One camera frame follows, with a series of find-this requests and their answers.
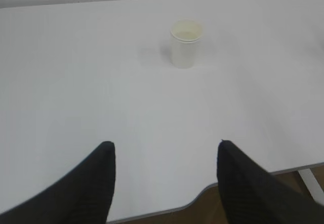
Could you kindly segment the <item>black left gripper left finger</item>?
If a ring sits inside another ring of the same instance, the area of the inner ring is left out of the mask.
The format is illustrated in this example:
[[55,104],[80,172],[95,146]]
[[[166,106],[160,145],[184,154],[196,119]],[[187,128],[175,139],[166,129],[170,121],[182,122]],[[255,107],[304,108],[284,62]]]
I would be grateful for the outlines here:
[[115,146],[105,141],[59,181],[2,213],[1,223],[106,223],[115,179]]

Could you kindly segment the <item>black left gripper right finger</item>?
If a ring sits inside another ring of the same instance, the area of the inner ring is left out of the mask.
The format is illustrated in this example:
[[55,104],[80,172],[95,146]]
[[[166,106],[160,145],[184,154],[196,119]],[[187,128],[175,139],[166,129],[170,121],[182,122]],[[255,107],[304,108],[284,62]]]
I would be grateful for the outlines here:
[[217,179],[229,223],[323,223],[323,206],[265,171],[233,142],[217,152]]

